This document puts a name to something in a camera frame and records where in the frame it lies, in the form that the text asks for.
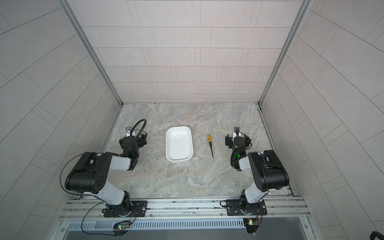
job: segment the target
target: black mounting plate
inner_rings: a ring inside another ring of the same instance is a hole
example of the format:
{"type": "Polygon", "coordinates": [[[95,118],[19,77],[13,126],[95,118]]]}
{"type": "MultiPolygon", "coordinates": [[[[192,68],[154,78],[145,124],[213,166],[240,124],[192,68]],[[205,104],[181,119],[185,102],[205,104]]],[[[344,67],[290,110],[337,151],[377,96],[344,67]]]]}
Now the black mounting plate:
{"type": "Polygon", "coordinates": [[[261,213],[261,215],[267,215],[266,208],[263,208],[263,206],[265,206],[264,200],[262,200],[261,202],[255,204],[256,209],[260,213],[255,210],[251,214],[245,214],[245,213],[243,213],[241,211],[241,206],[240,206],[240,202],[239,201],[235,202],[233,199],[226,200],[225,204],[226,204],[226,206],[229,207],[229,208],[227,207],[227,214],[228,214],[228,216],[254,216],[254,215],[260,215],[260,213],[261,213]]]}
{"type": "MultiPolygon", "coordinates": [[[[131,202],[132,202],[132,206],[136,209],[136,212],[137,212],[136,217],[144,217],[145,212],[147,210],[148,202],[147,201],[131,201],[131,202]]],[[[132,212],[130,212],[125,217],[131,217],[131,215],[132,215],[132,212]]],[[[121,216],[104,213],[104,217],[121,217],[121,216]]]]}

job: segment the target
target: screwdriver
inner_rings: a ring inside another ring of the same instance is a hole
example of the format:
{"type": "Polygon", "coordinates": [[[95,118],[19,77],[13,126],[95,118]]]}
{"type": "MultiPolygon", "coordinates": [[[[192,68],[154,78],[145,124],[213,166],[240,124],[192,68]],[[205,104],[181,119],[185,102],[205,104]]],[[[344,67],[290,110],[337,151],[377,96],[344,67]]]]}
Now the screwdriver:
{"type": "Polygon", "coordinates": [[[208,142],[209,142],[209,146],[211,147],[212,157],[214,157],[214,153],[213,153],[213,151],[212,151],[212,139],[211,139],[211,134],[208,134],[208,142]]]}

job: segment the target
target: black cable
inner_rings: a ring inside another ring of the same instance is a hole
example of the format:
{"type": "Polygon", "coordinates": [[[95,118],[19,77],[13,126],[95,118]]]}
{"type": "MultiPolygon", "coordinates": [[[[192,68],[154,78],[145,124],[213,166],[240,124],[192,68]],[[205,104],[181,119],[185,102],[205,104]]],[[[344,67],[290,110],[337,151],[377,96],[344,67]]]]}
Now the black cable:
{"type": "Polygon", "coordinates": [[[97,205],[102,204],[102,203],[104,203],[104,202],[98,203],[98,204],[96,204],[95,206],[91,207],[91,209],[89,209],[88,212],[84,215],[83,220],[81,221],[81,230],[82,230],[83,233],[88,234],[88,235],[97,235],[97,234],[99,234],[99,235],[106,235],[106,236],[115,236],[114,234],[88,233],[88,232],[85,232],[84,229],[83,229],[83,222],[84,222],[85,216],[92,210],[92,208],[94,208],[94,207],[96,207],[97,205]]]}

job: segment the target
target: gray marble surface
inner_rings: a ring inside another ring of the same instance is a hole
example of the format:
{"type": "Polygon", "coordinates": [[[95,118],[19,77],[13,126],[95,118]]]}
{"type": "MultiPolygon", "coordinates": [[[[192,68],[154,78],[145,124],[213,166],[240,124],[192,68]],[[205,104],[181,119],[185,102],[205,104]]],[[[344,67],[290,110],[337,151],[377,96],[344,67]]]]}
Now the gray marble surface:
{"type": "MultiPolygon", "coordinates": [[[[142,118],[147,119],[147,145],[140,148],[135,169],[108,174],[108,180],[131,198],[239,195],[253,177],[251,171],[238,172],[230,166],[232,150],[225,145],[225,136],[235,126],[252,139],[249,152],[271,149],[254,103],[184,103],[124,105],[106,151],[122,153],[119,139],[125,136],[125,128],[142,118]],[[189,162],[173,164],[166,159],[166,131],[175,126],[192,131],[194,155],[189,162]]],[[[276,193],[286,194],[287,189],[276,193]]]]}

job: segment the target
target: white bowl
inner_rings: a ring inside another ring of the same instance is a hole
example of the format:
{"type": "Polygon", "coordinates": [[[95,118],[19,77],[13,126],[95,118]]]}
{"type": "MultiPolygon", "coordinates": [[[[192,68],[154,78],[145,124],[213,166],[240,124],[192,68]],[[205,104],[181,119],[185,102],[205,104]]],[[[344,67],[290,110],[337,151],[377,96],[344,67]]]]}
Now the white bowl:
{"type": "Polygon", "coordinates": [[[166,158],[171,163],[188,162],[193,156],[192,133],[187,126],[171,127],[166,133],[166,158]]]}

